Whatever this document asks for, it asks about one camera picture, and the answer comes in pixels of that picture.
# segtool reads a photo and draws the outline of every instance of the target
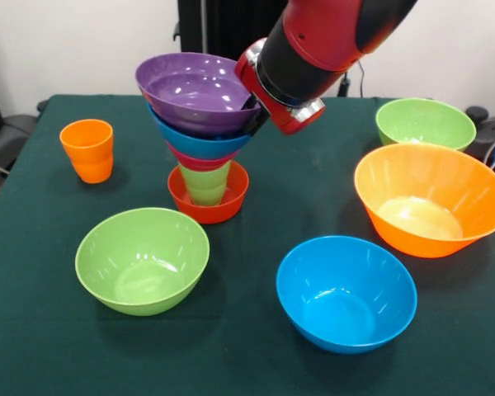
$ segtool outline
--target green bowl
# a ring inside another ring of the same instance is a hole
[[[475,139],[473,121],[462,111],[439,101],[405,98],[390,101],[376,112],[383,144],[424,142],[464,151]]]
[[[209,260],[209,239],[189,216],[164,208],[116,214],[82,240],[75,271],[108,307],[135,316],[160,314],[195,287]]]

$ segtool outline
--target green cup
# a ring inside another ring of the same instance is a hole
[[[220,203],[227,186],[231,161],[213,171],[192,171],[178,163],[187,191],[195,205],[212,206]]]
[[[390,101],[376,113],[383,144],[423,142],[464,151],[475,139],[473,121],[445,103],[423,98]]]

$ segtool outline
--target white wall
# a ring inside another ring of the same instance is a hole
[[[176,21],[176,0],[0,0],[2,112],[33,113],[57,92],[138,93],[139,62],[179,50]],[[419,0],[362,63],[366,96],[435,97],[495,114],[495,0]],[[356,96],[359,69],[350,75]]]
[[[0,107],[54,93],[135,93],[139,63],[179,51],[176,0],[0,0]]]
[[[366,96],[434,97],[495,115],[495,0],[419,0],[362,64]],[[349,75],[357,96],[357,65]]]

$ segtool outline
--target purple bowl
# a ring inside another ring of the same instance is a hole
[[[180,52],[145,60],[136,70],[139,89],[158,116],[199,136],[241,130],[260,111],[239,110],[249,92],[234,73],[236,62]]]

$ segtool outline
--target plastic cup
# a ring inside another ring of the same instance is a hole
[[[79,120],[60,132],[60,143],[85,183],[107,180],[114,163],[114,131],[103,120]]]
[[[231,161],[224,198],[219,205],[214,206],[199,206],[191,202],[179,166],[172,170],[167,184],[178,210],[200,224],[217,224],[233,218],[242,208],[249,188],[249,175],[242,165]]]
[[[201,206],[219,204],[224,197],[230,165],[231,161],[227,161],[214,171],[201,172],[192,171],[179,163],[191,201]]]

